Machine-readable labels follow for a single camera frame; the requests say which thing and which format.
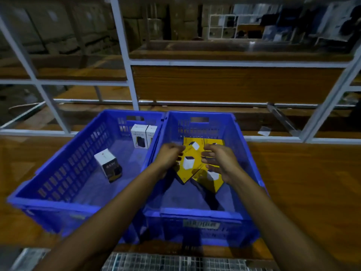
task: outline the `forearm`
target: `forearm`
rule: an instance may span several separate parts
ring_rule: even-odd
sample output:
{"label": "forearm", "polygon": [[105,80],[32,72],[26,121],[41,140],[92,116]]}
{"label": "forearm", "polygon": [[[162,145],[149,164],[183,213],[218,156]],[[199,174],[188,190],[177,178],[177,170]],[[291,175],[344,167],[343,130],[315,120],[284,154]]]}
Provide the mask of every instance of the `forearm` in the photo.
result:
{"label": "forearm", "polygon": [[157,165],[151,164],[106,206],[53,249],[34,270],[75,270],[94,256],[106,259],[102,254],[111,253],[150,195],[161,173]]}
{"label": "forearm", "polygon": [[282,270],[341,270],[340,263],[304,234],[239,170],[233,188]]}

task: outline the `hand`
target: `hand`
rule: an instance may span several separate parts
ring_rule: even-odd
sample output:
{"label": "hand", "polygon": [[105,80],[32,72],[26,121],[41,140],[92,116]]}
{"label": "hand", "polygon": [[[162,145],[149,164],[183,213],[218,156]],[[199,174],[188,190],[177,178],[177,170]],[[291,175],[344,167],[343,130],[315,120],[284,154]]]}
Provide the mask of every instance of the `hand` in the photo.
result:
{"label": "hand", "polygon": [[245,173],[229,147],[224,145],[206,144],[204,149],[211,150],[211,152],[202,152],[202,163],[207,164],[206,168],[208,168],[209,171],[221,174],[225,183],[232,185],[240,173]]}
{"label": "hand", "polygon": [[153,162],[161,170],[162,178],[169,168],[174,166],[177,161],[180,161],[180,156],[183,155],[182,151],[186,147],[184,145],[176,145],[175,143],[165,143],[160,148],[158,155]]}

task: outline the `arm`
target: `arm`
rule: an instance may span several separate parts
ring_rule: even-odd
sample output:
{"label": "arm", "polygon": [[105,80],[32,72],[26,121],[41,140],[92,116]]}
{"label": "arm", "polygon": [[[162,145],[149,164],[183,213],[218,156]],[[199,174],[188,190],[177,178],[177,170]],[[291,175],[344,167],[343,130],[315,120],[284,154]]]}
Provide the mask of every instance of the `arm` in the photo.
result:
{"label": "arm", "polygon": [[222,145],[205,145],[202,162],[222,174],[238,194],[281,270],[345,270],[331,254],[303,233],[271,201],[262,188],[240,167],[232,150]]}
{"label": "arm", "polygon": [[34,270],[101,269],[157,181],[165,176],[183,150],[184,146],[163,145],[156,160],[146,170],[52,249]]}

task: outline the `left hand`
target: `left hand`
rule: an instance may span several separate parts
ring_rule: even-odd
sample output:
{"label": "left hand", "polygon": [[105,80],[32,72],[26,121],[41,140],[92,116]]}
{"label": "left hand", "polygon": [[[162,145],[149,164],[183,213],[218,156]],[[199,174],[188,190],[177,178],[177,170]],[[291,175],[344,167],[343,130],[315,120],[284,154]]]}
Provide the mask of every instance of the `left hand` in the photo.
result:
{"label": "left hand", "polygon": [[176,161],[180,161],[180,156],[183,155],[182,151],[186,147],[184,145],[176,145],[175,143],[165,143],[160,148],[158,155],[153,162],[165,176],[166,171],[175,165]]}

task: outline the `crate handle hole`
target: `crate handle hole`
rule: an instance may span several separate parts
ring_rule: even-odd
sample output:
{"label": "crate handle hole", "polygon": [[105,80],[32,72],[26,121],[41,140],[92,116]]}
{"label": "crate handle hole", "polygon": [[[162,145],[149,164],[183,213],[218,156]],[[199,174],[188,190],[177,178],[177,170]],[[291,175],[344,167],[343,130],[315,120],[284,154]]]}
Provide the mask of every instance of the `crate handle hole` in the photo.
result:
{"label": "crate handle hole", "polygon": [[144,121],[142,116],[127,116],[127,121]]}
{"label": "crate handle hole", "polygon": [[208,117],[191,117],[191,123],[209,123]]}

